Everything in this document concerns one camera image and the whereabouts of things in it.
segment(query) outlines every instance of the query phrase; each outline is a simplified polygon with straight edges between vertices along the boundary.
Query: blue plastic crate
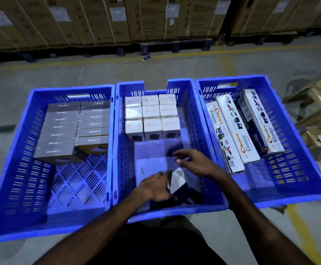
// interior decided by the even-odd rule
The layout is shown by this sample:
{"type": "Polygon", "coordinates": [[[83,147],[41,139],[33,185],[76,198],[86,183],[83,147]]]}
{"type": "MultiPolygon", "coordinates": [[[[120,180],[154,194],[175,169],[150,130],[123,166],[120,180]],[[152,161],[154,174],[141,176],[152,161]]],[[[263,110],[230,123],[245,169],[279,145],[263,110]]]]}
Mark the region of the blue plastic crate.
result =
{"type": "Polygon", "coordinates": [[[230,94],[235,101],[242,89],[255,89],[285,149],[255,163],[245,164],[245,173],[233,178],[258,208],[321,200],[321,172],[282,102],[264,75],[196,80],[202,109],[218,163],[226,164],[205,102],[230,94]],[[238,83],[234,87],[223,84],[238,83]]]}
{"type": "MultiPolygon", "coordinates": [[[[172,153],[180,148],[196,148],[216,162],[211,138],[202,112],[199,95],[193,79],[170,79],[166,90],[145,91],[143,81],[116,85],[115,128],[113,146],[113,205],[127,196],[142,179],[167,169],[176,169],[172,153]],[[124,134],[124,97],[173,93],[177,98],[181,136],[129,143],[124,134]]],[[[228,202],[218,185],[208,179],[198,179],[202,204],[178,205],[152,210],[149,205],[130,218],[129,223],[171,215],[193,214],[226,210],[228,202]]]]}
{"type": "Polygon", "coordinates": [[[0,242],[74,232],[111,206],[114,85],[32,90],[0,176],[0,242]],[[110,100],[108,154],[79,164],[33,159],[48,103],[110,100]]]}

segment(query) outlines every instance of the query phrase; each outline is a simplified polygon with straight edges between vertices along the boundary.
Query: right hand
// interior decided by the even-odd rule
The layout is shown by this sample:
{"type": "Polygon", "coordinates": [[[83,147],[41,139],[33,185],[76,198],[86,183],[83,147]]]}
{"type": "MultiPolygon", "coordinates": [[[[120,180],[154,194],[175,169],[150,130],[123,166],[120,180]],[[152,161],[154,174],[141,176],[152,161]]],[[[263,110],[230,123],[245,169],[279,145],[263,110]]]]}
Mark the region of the right hand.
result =
{"type": "Polygon", "coordinates": [[[173,156],[180,167],[189,169],[189,171],[198,177],[211,177],[222,179],[230,177],[230,175],[221,167],[216,165],[213,161],[208,159],[203,153],[195,149],[181,149],[175,151],[173,156]]]}

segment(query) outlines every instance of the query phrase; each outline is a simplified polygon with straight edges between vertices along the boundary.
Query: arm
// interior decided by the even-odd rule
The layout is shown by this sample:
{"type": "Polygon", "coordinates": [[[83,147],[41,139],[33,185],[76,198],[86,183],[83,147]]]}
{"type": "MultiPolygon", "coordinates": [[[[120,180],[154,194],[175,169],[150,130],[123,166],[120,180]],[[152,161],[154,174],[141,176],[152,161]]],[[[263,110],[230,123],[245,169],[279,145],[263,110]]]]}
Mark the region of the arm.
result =
{"type": "Polygon", "coordinates": [[[36,261],[35,265],[86,264],[107,245],[141,205],[148,200],[160,202],[173,197],[166,191],[167,177],[171,174],[171,170],[167,171],[167,176],[158,172],[141,181],[122,202],[64,238],[36,261]]]}
{"type": "Polygon", "coordinates": [[[309,264],[313,262],[278,230],[248,199],[232,177],[201,152],[174,152],[176,162],[198,177],[210,177],[222,188],[258,264],[309,264]]]}

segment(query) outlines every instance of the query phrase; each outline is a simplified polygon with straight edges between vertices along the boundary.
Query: hand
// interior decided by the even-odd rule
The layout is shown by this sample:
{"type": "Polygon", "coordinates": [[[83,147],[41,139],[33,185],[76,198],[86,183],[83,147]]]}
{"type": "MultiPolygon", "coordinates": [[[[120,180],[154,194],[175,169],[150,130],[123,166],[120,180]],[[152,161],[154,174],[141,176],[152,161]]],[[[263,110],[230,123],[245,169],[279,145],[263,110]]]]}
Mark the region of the hand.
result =
{"type": "Polygon", "coordinates": [[[161,202],[169,200],[172,197],[176,198],[174,195],[167,192],[167,182],[171,176],[171,170],[168,170],[165,176],[163,175],[163,172],[158,172],[141,181],[140,185],[135,190],[140,191],[141,195],[144,195],[147,201],[153,200],[155,202],[161,202]]]}
{"type": "Polygon", "coordinates": [[[216,177],[218,179],[230,177],[230,175],[213,161],[208,159],[203,153],[195,149],[181,149],[173,153],[177,156],[175,160],[180,167],[189,169],[198,177],[216,177]]]}

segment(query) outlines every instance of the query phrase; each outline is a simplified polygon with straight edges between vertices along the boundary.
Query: forearm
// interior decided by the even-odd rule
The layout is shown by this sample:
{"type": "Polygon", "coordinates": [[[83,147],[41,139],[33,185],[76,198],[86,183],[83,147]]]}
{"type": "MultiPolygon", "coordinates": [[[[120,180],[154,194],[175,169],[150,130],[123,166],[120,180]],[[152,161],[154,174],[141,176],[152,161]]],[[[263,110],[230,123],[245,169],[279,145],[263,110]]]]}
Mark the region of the forearm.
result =
{"type": "Polygon", "coordinates": [[[230,175],[213,176],[222,187],[250,248],[261,264],[313,264],[249,200],[230,175]]]}
{"type": "Polygon", "coordinates": [[[148,200],[135,189],[113,209],[63,239],[35,264],[85,264],[114,237],[137,209],[148,200]]]}

